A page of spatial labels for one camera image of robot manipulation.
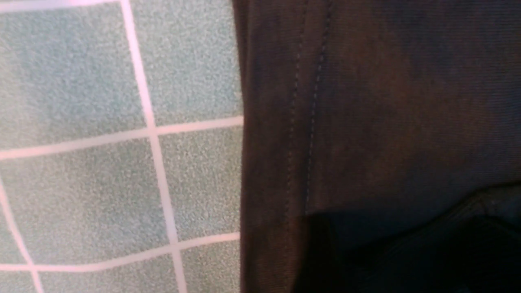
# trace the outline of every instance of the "stitching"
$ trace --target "stitching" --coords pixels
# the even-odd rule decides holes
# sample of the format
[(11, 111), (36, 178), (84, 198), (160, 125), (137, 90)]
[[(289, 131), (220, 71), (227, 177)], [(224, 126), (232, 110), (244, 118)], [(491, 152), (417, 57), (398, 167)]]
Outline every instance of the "stitching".
[(305, 213), (308, 214), (308, 205), (309, 205), (309, 190), (311, 185), (311, 163), (313, 156), (313, 138), (315, 136), (315, 115), (317, 108), (317, 96), (318, 96), (318, 83), (320, 81), (320, 73), (322, 71), (322, 63), (324, 62), (324, 55), (326, 52), (326, 44), (327, 37), (329, 33), (329, 25), (331, 24), (331, 8), (333, 7), (333, 0), (329, 1), (329, 6), (327, 9), (327, 20), (326, 27), (324, 28), (324, 34), (322, 36), (322, 49), (320, 52), (320, 60), (318, 62), (317, 67), (317, 78), (315, 79), (315, 88), (313, 92), (313, 105), (311, 108), (311, 129), (309, 134), (309, 154), (307, 160), (307, 188), (306, 188), (306, 203), (305, 203)]
[[(309, 0), (305, 0), (302, 9), (302, 23), (300, 28), (300, 36), (299, 36), (299, 48), (296, 55), (295, 62), (295, 82), (293, 88), (293, 95), (291, 97), (291, 105), (290, 105), (290, 129), (288, 136), (288, 176), (287, 176), (287, 188), (286, 188), (286, 202), (284, 205), (284, 220), (286, 221), (286, 234), (289, 235), (289, 210), (290, 210), (290, 191), (291, 191), (291, 169), (292, 161), (293, 161), (293, 152), (292, 152), (292, 143), (293, 143), (293, 133), (295, 128), (295, 101), (297, 98), (298, 90), (299, 90), (299, 73), (300, 73), (300, 59), (302, 54), (302, 44), (304, 42), (304, 28), (306, 24), (306, 16), (307, 16), (307, 4)], [(288, 241), (284, 242), (284, 258), (288, 259)], [(288, 284), (284, 284), (284, 291), (288, 291)]]

